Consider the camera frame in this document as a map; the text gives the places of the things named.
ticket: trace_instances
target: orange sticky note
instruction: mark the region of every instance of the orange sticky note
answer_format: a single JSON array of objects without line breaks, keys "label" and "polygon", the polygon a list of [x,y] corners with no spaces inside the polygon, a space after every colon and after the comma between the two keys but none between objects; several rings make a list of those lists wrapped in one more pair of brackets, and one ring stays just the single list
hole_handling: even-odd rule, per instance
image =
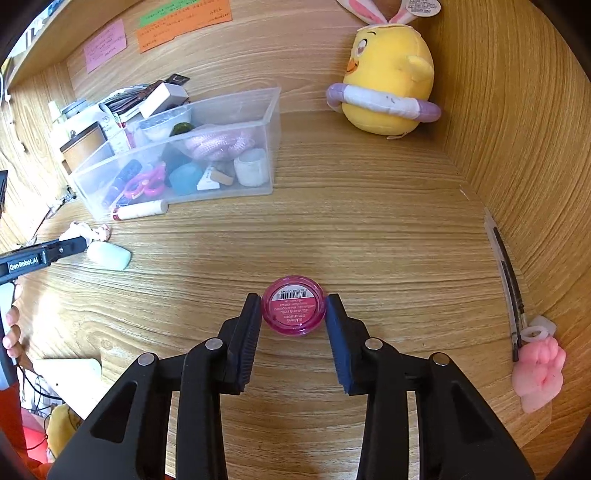
[{"label": "orange sticky note", "polygon": [[230,0],[200,0],[140,28],[136,32],[139,51],[143,53],[184,33],[230,20]]}]

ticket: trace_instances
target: finger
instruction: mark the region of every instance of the finger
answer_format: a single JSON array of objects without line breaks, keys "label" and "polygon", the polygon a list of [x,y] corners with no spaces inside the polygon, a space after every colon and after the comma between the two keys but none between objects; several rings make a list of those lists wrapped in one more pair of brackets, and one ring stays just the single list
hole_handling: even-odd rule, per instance
[{"label": "finger", "polygon": [[8,356],[10,358],[18,358],[23,353],[22,345],[20,343],[17,346],[13,346],[12,348],[9,348],[6,351],[8,352]]},{"label": "finger", "polygon": [[16,325],[21,318],[21,312],[19,312],[18,308],[12,307],[6,313],[6,323],[8,326]]},{"label": "finger", "polygon": [[14,287],[14,299],[18,300],[22,295],[22,285],[17,283]]},{"label": "finger", "polygon": [[10,329],[10,332],[2,339],[2,345],[4,345],[5,349],[13,348],[18,344],[18,341],[21,338],[21,329],[18,325],[13,326]]}]

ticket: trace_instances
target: teal object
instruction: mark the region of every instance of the teal object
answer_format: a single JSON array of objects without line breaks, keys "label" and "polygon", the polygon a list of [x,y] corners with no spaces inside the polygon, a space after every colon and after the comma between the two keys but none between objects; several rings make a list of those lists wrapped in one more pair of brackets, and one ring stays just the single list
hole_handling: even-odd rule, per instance
[{"label": "teal object", "polygon": [[203,177],[203,170],[195,162],[181,165],[168,178],[174,192],[179,196],[197,193],[197,183]]}]

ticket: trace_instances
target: yellow plush toy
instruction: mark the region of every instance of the yellow plush toy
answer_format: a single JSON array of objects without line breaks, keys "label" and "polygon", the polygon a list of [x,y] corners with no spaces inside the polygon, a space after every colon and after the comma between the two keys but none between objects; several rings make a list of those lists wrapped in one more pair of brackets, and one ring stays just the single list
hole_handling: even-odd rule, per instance
[{"label": "yellow plush toy", "polygon": [[404,24],[416,18],[405,2],[388,23],[371,0],[337,1],[373,25],[358,31],[343,83],[326,92],[330,107],[361,130],[390,138],[403,137],[419,122],[438,120],[440,108],[426,101],[433,88],[433,59],[421,35]]}]

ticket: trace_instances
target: barcode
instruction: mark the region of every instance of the barcode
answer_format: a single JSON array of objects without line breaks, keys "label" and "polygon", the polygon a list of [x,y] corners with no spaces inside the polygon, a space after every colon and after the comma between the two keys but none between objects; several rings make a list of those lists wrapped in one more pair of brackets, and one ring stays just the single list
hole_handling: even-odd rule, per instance
[{"label": "barcode", "polygon": [[307,293],[307,290],[280,291],[277,292],[277,300],[304,299]]}]

